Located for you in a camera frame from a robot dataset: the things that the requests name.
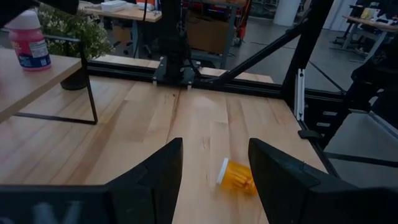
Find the white pillar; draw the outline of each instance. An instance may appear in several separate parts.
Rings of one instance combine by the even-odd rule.
[[[279,0],[274,17],[274,23],[282,26],[293,25],[300,2],[301,0]]]

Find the metal bracket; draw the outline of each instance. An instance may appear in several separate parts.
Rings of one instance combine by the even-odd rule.
[[[185,61],[185,66],[181,68],[180,72],[183,72],[181,79],[173,79],[166,76],[167,57],[160,59],[160,64],[152,77],[152,83],[157,84],[173,84],[177,86],[185,86],[190,89],[195,79],[195,72],[190,68],[188,61]]]
[[[299,69],[296,76],[296,88],[294,98],[294,116],[297,121],[304,121],[305,108],[305,70]]]
[[[323,138],[321,134],[312,130],[300,130],[298,131],[298,135],[300,136],[300,138],[308,139],[310,141],[319,141]]]

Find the black cable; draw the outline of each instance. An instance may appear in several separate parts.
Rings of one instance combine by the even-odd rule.
[[[147,5],[148,5],[148,0],[145,0],[145,4],[144,4],[144,17],[142,18],[142,39],[144,39],[144,37],[145,37],[145,18],[146,18],[146,16],[147,16]],[[138,46],[139,46],[139,37],[137,38],[137,46],[136,46],[136,48],[134,49],[134,53],[133,53],[133,55],[132,55],[132,57],[133,58],[135,58],[136,57],[136,54],[137,54],[137,50],[138,50]]]

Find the pink bottle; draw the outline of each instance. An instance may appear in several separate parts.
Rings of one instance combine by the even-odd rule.
[[[24,11],[6,28],[10,30],[9,39],[24,70],[41,71],[51,67],[47,44],[35,11]]]

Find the black planter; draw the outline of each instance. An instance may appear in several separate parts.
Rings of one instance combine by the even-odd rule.
[[[61,86],[65,90],[81,90],[87,86],[86,75],[83,69],[77,70],[68,78],[61,82]]]

